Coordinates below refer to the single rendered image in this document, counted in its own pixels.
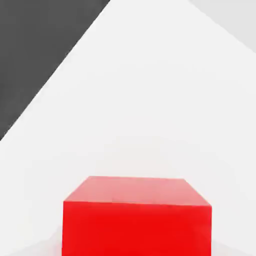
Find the small red cube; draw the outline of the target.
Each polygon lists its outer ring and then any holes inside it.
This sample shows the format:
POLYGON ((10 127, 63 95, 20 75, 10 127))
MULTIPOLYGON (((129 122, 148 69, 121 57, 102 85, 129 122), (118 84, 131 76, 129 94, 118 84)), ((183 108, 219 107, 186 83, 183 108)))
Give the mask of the small red cube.
POLYGON ((61 256, 212 256, 212 206, 184 179, 89 176, 63 202, 61 256))

